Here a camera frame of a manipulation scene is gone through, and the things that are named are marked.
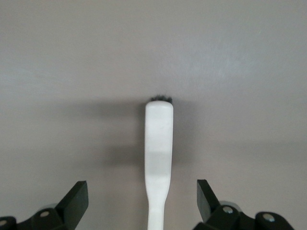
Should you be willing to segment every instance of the brush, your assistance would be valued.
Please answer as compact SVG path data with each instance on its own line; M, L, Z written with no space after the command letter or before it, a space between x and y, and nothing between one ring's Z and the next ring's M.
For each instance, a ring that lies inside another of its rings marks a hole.
M156 96L145 108L145 185L148 198L147 230L163 230L173 147L172 98Z

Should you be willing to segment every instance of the gray surface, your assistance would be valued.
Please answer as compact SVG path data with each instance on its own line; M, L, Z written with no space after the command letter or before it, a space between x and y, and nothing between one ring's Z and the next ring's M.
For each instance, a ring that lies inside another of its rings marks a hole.
M196 179L306 229L305 0L2 0L0 216L87 180L78 229L144 230L144 103L174 98L165 230L201 220Z

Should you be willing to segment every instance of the brush head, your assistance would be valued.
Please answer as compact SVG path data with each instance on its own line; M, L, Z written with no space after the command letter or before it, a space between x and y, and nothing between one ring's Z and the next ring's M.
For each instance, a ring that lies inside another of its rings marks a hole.
M171 97L167 97L165 95L157 95L155 97L151 98L151 101L163 101L163 102L169 102L169 103L173 103L173 99Z

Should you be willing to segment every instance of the black metal bracket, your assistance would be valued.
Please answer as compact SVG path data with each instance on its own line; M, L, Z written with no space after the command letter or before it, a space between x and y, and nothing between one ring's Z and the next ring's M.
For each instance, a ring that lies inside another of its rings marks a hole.
M221 205L206 180L197 181L197 205L203 222L194 230L294 230L282 216L259 212L255 219L230 205Z
M74 230L88 207L86 181L78 181L55 208L45 208L16 223L15 217L0 217L0 230Z

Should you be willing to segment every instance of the screw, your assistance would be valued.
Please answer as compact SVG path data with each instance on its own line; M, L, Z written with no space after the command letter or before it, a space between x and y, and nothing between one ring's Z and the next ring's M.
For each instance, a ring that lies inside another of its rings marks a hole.
M269 213L265 213L263 214L263 218L269 222L274 222L275 221L275 218L274 216L272 216L271 214Z
M48 211L45 211L45 212L42 212L39 216L40 217L46 217L49 215L49 212Z
M224 211L225 213L228 213L228 214L231 214L231 213L234 212L234 211L232 210L232 208L229 207L229 206L223 207L223 211Z
M0 220L0 227L6 225L7 221L6 220Z

